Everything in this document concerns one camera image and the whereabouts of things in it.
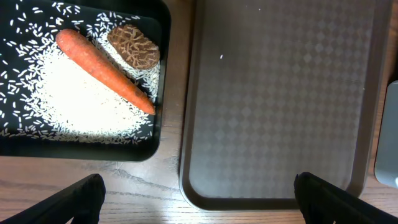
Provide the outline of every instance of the diamond pattern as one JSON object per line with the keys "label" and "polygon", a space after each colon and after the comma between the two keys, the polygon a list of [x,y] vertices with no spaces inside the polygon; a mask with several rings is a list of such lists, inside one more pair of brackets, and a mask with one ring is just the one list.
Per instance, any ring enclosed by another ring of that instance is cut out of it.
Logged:
{"label": "diamond pattern", "polygon": [[345,189],[374,1],[205,7],[192,187],[205,197],[294,198],[295,175],[309,171]]}

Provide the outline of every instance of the tray rim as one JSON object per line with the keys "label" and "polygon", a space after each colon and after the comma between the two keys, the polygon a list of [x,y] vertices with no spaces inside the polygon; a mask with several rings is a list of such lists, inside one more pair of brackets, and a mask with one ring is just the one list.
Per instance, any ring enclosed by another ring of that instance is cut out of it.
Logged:
{"label": "tray rim", "polygon": [[[114,0],[112,3],[82,0],[62,0],[61,2],[86,6],[94,9],[116,11],[137,16],[148,17],[159,23],[161,28],[160,38],[160,77],[158,95],[156,98],[156,114],[154,116],[153,141],[142,144],[142,147],[135,151],[129,149],[126,145],[106,145],[98,143],[75,143],[63,142],[57,145],[56,142],[35,141],[32,139],[9,139],[0,138],[0,156],[12,157],[40,157],[53,159],[83,159],[95,161],[126,161],[126,162],[144,162],[155,155],[160,146],[160,135],[162,129],[163,104],[165,78],[167,74],[167,59],[170,44],[170,31],[172,18],[170,9],[162,0]],[[35,142],[35,150],[30,150],[30,143]]]}
{"label": "tray rim", "polygon": [[[376,125],[377,105],[386,57],[389,25],[393,0],[375,0],[371,43],[366,71],[365,92],[359,119],[358,137],[354,153],[353,172],[346,191],[359,197],[368,177],[369,161]],[[299,209],[295,199],[264,198],[209,198],[193,189],[189,180],[190,155],[192,152],[193,125],[195,120],[196,95],[198,86],[198,63],[200,61],[201,32],[205,1],[197,1],[193,45],[188,81],[185,124],[180,155],[179,186],[184,199],[195,209],[203,212],[260,212],[263,210],[291,211]]]}

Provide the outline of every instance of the wooden table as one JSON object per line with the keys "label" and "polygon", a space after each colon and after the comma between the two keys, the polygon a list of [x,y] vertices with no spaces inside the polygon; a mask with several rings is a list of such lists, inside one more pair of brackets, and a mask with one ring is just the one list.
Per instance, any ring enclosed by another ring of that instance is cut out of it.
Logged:
{"label": "wooden table", "polygon": [[[101,223],[304,223],[300,212],[203,213],[184,201],[178,187],[178,160],[190,61],[193,0],[165,2],[172,14],[172,32],[162,141],[156,155],[140,163],[0,157],[0,220],[29,208],[89,174],[99,173],[107,188]],[[397,40],[398,0],[393,8],[369,178],[361,196],[364,201],[396,216],[398,189],[378,183],[373,165],[386,86],[395,70]]]}

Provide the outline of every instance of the gray object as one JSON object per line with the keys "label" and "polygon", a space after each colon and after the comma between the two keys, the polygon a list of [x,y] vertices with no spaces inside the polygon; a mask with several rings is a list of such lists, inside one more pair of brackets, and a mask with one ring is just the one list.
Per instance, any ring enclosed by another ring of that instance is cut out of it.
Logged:
{"label": "gray object", "polygon": [[185,198],[212,211],[297,208],[304,171],[358,196],[390,11],[390,0],[197,1]]}
{"label": "gray object", "polygon": [[398,188],[398,81],[387,89],[374,174],[377,180]]}

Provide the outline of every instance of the carrot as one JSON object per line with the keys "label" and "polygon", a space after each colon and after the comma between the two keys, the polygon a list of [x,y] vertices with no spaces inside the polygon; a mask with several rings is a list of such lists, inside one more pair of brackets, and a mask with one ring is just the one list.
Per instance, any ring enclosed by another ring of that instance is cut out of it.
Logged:
{"label": "carrot", "polygon": [[64,29],[57,34],[55,40],[70,59],[98,81],[145,113],[155,114],[155,107],[148,97],[81,34]]}

